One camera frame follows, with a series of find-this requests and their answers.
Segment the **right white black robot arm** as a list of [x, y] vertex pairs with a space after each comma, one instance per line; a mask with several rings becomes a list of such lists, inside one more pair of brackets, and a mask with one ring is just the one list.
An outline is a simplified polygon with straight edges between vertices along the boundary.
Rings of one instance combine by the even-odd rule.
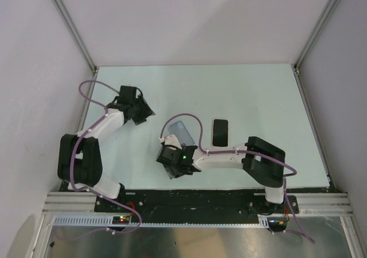
[[168, 135], [161, 140], [157, 162], [163, 165], [170, 178], [214, 169], [244, 170], [264, 186], [266, 208], [273, 213], [279, 212], [286, 205], [285, 151], [256, 136], [250, 136], [244, 147], [244, 150], [237, 146], [230, 150], [201, 151], [196, 145], [180, 144], [176, 136]]

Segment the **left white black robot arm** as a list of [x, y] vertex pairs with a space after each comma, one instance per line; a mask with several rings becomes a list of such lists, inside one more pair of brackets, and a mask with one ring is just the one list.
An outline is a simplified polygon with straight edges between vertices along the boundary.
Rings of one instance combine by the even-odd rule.
[[74, 191], [90, 190], [107, 197], [107, 205], [119, 212], [127, 206], [124, 186], [103, 173], [100, 144], [128, 121], [140, 125], [154, 112], [139, 88], [125, 85], [112, 102], [102, 107], [104, 114], [94, 124], [61, 138], [57, 175]]

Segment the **translucent blue phone case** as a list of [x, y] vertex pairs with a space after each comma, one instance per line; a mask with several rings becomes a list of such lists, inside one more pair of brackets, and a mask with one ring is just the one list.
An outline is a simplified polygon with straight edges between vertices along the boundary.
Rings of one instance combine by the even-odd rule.
[[192, 136], [181, 120], [170, 124], [168, 130], [172, 135], [177, 137], [180, 144], [184, 144], [185, 146], [195, 145]]

